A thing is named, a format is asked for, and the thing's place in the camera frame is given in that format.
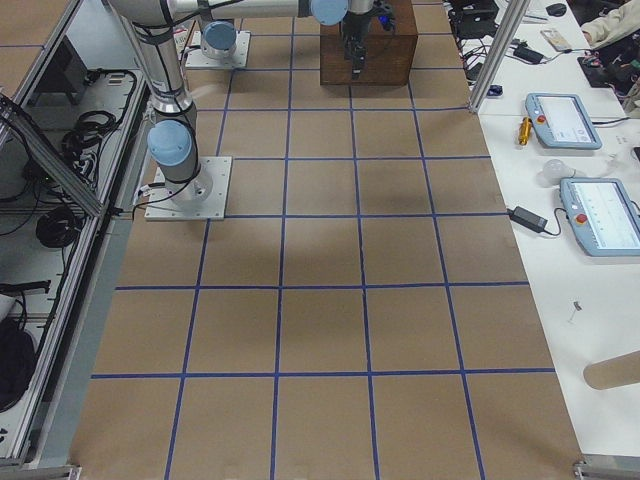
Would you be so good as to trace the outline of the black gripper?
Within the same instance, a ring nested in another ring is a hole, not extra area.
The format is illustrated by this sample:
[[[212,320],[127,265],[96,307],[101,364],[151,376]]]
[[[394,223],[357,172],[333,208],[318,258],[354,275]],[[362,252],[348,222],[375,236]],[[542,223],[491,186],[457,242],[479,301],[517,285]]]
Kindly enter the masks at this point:
[[[371,19],[368,14],[348,12],[340,24],[344,57],[351,59],[351,79],[357,80],[366,62],[365,37],[369,33]]]

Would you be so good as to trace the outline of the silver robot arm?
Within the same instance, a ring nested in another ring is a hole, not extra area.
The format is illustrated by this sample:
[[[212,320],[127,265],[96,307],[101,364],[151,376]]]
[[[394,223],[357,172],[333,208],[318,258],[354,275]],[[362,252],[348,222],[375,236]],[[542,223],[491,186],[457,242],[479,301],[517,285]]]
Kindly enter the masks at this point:
[[[223,214],[231,168],[228,157],[202,157],[196,140],[197,108],[186,86],[174,28],[191,18],[200,21],[204,49],[227,55],[236,45],[237,18],[314,17],[325,26],[347,29],[347,50],[365,58],[363,37],[377,1],[113,1],[136,51],[151,90],[156,124],[147,149],[164,176],[167,195],[155,208],[174,207],[181,218]]]
[[[236,49],[238,31],[230,20],[201,21],[201,50],[206,57],[221,58],[231,55]]]

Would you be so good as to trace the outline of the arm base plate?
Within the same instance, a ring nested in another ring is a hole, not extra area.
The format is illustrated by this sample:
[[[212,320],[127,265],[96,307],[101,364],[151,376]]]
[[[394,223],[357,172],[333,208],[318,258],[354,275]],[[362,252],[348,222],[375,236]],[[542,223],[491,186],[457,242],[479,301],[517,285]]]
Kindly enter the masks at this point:
[[[239,31],[235,44],[229,50],[210,48],[201,42],[201,32],[196,31],[185,53],[185,66],[192,70],[234,70],[247,65],[251,34]]]
[[[167,183],[160,167],[154,182],[163,186],[150,191],[144,217],[148,221],[223,220],[225,218],[232,158],[204,156],[199,158],[198,175],[182,190]]]

